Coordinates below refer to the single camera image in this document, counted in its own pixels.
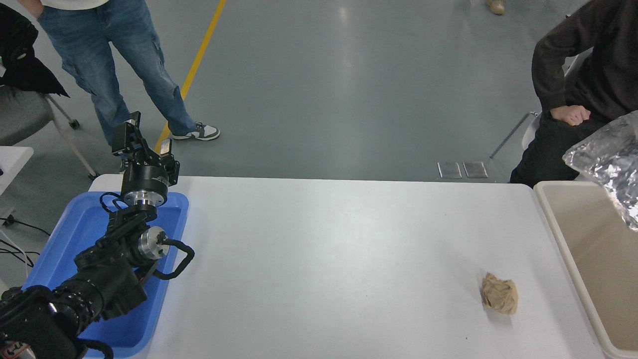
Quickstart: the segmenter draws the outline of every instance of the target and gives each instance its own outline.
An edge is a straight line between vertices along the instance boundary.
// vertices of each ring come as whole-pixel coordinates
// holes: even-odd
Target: floor
[[[1,2],[26,12],[12,0]],[[522,129],[489,155],[538,100],[530,80],[536,42],[584,0],[508,1],[493,15],[483,0],[231,0],[214,27],[185,102],[221,137],[174,144],[182,176],[505,183],[520,159]],[[217,1],[147,0],[167,68],[184,84]],[[60,68],[41,30],[36,55],[71,98],[73,140],[99,173],[116,173],[90,98]],[[128,107],[142,113],[153,146],[164,119],[119,55]],[[90,184],[52,124],[18,146],[34,155],[0,197],[16,219],[53,230],[67,203]],[[488,178],[441,178],[438,162],[480,161]],[[203,194],[214,201],[214,193]],[[47,236],[3,227],[24,250]],[[0,256],[9,286],[24,265]]]

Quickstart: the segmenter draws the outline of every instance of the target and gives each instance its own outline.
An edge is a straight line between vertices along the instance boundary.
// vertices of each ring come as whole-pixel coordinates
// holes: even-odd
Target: chair leg
[[[80,127],[80,123],[78,122],[78,120],[76,119],[71,119],[71,116],[69,116],[66,111],[64,111],[64,109],[51,97],[50,94],[46,94],[45,97],[51,101],[51,103],[53,104],[53,106],[55,106],[58,110],[60,110],[60,112],[62,112],[62,115],[64,115],[64,117],[66,117],[66,119],[69,121],[69,126],[71,126],[72,129],[77,129],[78,127]]]
[[[514,128],[510,131],[510,133],[506,136],[506,138],[503,140],[503,142],[501,142],[501,144],[498,145],[496,150],[494,150],[494,152],[491,155],[489,155],[489,158],[494,159],[494,156],[496,156],[496,153],[499,152],[501,147],[503,147],[503,145],[510,139],[510,137],[512,135],[514,135],[514,132],[516,132],[516,130],[518,130],[518,128],[523,124],[523,122],[525,122],[525,119],[527,119],[527,117],[529,115],[538,116],[538,114],[536,112],[533,112],[533,111],[526,113],[523,116],[523,118],[521,118],[521,120],[516,124],[516,126],[514,126]]]
[[[60,136],[62,136],[62,138],[64,139],[64,141],[66,141],[66,143],[69,145],[69,147],[71,148],[71,150],[73,151],[73,153],[75,154],[75,156],[80,160],[80,162],[82,163],[82,165],[84,166],[84,168],[86,168],[87,171],[89,171],[89,178],[91,180],[96,179],[100,174],[97,173],[92,167],[91,165],[89,165],[89,162],[86,160],[86,158],[84,158],[84,156],[81,154],[80,150],[75,146],[75,144],[71,141],[71,139],[66,135],[66,133],[64,133],[64,131],[62,131],[62,126],[58,123],[57,118],[55,116],[53,116],[53,124],[56,126],[57,131],[60,133]]]

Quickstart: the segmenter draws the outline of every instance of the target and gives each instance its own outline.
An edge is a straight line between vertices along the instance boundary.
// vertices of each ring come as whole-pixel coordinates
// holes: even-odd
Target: aluminum foil
[[[627,226],[638,232],[638,111],[575,144],[563,160],[602,186]]]

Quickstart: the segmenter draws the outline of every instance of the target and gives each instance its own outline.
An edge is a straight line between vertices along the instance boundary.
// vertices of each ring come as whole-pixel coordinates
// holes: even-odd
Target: fist
[[[561,106],[549,111],[554,119],[571,126],[578,126],[590,118],[591,111],[580,105]]]

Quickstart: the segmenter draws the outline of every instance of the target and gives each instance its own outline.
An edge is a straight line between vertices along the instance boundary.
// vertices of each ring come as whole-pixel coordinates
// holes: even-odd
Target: person
[[[489,11],[496,15],[503,15],[505,13],[505,3],[503,0],[485,0],[485,4],[488,5]]]
[[[47,33],[62,57],[62,68],[91,95],[109,146],[114,128],[130,115],[119,91],[109,42],[142,79],[153,104],[168,121],[172,138],[209,141],[219,137],[217,128],[193,121],[186,112],[179,86],[165,69],[160,39],[144,0],[18,2]]]
[[[574,180],[562,160],[574,144],[608,122],[638,109],[638,1],[591,0],[547,33],[531,64],[542,106],[534,140],[510,182]],[[593,48],[566,86],[567,57]]]

